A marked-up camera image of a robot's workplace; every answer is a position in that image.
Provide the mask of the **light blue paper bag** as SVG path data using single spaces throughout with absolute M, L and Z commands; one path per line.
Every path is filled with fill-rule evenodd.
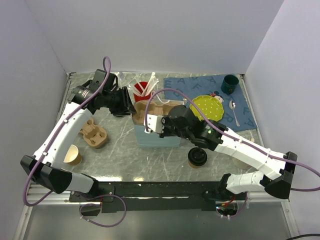
M 144 125 L 134 125 L 134 130 L 140 148 L 177 148 L 181 143 L 177 136 L 160 138 L 157 133 L 145 133 Z

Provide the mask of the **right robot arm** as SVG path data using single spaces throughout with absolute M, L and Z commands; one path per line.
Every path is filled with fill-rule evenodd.
M 218 187 L 212 190 L 217 200 L 229 200 L 241 193 L 262 191 L 278 199 L 285 200 L 290 196 L 295 171 L 292 162 L 298 157 L 293 152 L 278 153 L 246 141 L 221 123 L 200 120 L 184 105 L 177 105 L 168 115 L 158 117 L 153 130 L 161 138 L 180 137 L 193 143 L 197 151 L 216 151 L 255 168 L 256 171 L 251 173 L 224 174 Z M 290 162 L 276 160 L 272 156 Z

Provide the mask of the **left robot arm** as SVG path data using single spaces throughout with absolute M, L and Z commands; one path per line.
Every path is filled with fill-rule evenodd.
M 75 87 L 69 96 L 58 125 L 62 124 L 80 104 L 102 86 L 102 90 L 67 120 L 58 135 L 53 132 L 43 145 L 32 155 L 24 155 L 20 164 L 31 179 L 43 187 L 60 194 L 64 191 L 81 192 L 87 201 L 99 195 L 99 182 L 90 176 L 62 169 L 65 156 L 82 127 L 100 108 L 108 108 L 115 117 L 136 113 L 127 87 L 118 87 L 118 77 L 113 73 L 97 69 L 93 79 Z

